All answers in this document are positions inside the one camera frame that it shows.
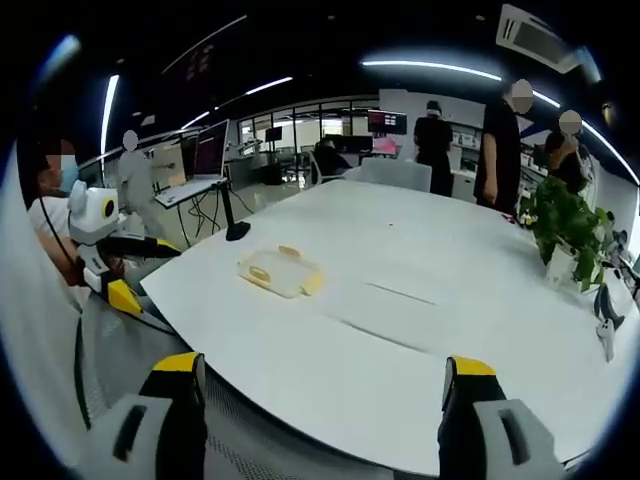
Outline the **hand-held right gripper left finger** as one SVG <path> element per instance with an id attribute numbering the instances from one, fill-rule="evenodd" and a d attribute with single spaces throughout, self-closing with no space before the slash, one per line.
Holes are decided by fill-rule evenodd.
<path id="1" fill-rule="evenodd" d="M 208 429 L 198 352 L 156 363 L 88 432 L 89 479 L 202 479 Z"/>

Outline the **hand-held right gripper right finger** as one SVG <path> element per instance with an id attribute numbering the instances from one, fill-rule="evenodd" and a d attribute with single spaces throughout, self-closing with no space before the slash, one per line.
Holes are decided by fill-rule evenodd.
<path id="1" fill-rule="evenodd" d="M 563 479 L 551 432 L 496 372 L 468 357 L 447 358 L 438 428 L 441 479 Z"/>

